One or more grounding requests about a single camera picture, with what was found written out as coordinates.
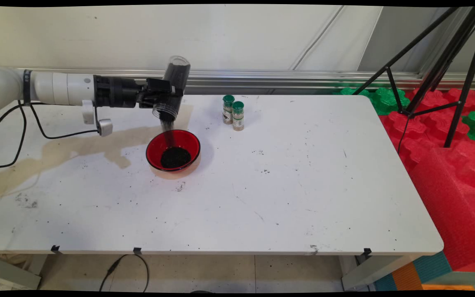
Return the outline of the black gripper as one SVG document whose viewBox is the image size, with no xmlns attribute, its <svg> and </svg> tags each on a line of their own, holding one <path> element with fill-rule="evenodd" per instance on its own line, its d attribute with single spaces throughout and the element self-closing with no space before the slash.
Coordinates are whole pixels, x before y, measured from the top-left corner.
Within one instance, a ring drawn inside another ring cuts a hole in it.
<svg viewBox="0 0 475 297">
<path fill-rule="evenodd" d="M 95 107 L 134 108 L 138 104 L 139 108 L 180 108 L 183 96 L 171 94 L 169 80 L 147 78 L 146 92 L 134 79 L 94 75 Z"/>
</svg>

